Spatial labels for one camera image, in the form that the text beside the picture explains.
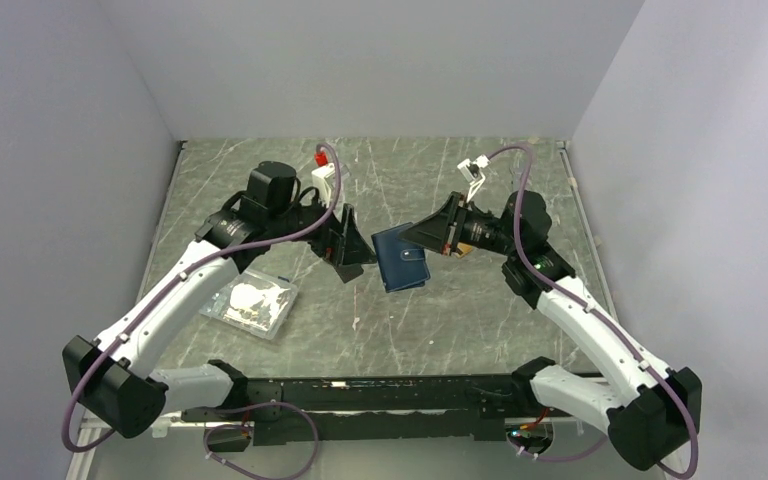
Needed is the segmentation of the blue leather card holder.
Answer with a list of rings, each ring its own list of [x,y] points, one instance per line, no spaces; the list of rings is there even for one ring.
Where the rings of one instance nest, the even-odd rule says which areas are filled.
[[[400,237],[412,225],[407,222],[371,236],[386,293],[423,287],[431,277],[425,250]]]

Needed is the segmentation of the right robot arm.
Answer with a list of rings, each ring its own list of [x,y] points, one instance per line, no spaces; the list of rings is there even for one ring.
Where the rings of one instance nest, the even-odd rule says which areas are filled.
[[[689,446],[696,471],[703,385],[689,367],[675,369],[609,315],[575,269],[552,247],[552,219],[543,197],[513,193],[500,215],[482,211],[453,192],[401,240],[444,256],[466,245],[504,256],[502,272],[514,295],[558,326],[597,368],[598,384],[552,360],[534,359],[512,374],[511,401],[534,415],[560,410],[598,429],[631,467],[646,471]]]

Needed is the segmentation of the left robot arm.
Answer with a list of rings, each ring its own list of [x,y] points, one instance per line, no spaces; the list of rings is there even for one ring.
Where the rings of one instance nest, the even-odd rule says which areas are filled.
[[[342,200],[337,160],[315,169],[314,197],[304,204],[296,170],[265,161],[245,189],[210,214],[168,273],[129,312],[92,339],[76,336],[62,356],[72,392],[111,432],[133,438],[168,412],[211,409],[239,417],[250,402],[248,379],[222,360],[162,370],[157,363],[202,306],[274,245],[303,242],[343,282],[360,276],[375,253]]]

